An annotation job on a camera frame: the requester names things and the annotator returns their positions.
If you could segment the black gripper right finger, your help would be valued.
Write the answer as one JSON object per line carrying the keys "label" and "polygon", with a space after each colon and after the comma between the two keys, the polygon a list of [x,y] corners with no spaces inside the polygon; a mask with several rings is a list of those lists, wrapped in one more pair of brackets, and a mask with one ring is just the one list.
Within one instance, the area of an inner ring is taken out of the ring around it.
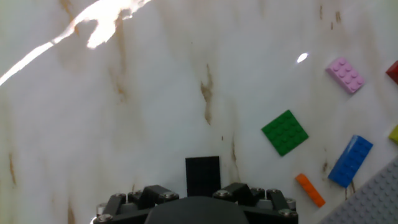
{"label": "black gripper right finger", "polygon": [[288,199],[279,189],[249,187],[244,183],[232,183],[217,190],[213,198],[233,204],[247,223],[298,224],[299,215],[291,208]]}

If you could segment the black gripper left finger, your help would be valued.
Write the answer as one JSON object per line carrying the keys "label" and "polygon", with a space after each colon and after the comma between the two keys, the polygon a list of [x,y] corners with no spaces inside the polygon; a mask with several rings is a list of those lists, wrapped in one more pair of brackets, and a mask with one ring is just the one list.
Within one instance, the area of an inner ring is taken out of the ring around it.
{"label": "black gripper left finger", "polygon": [[114,194],[106,203],[97,206],[92,224],[145,224],[157,205],[179,198],[178,193],[160,185],[150,185],[128,194]]}

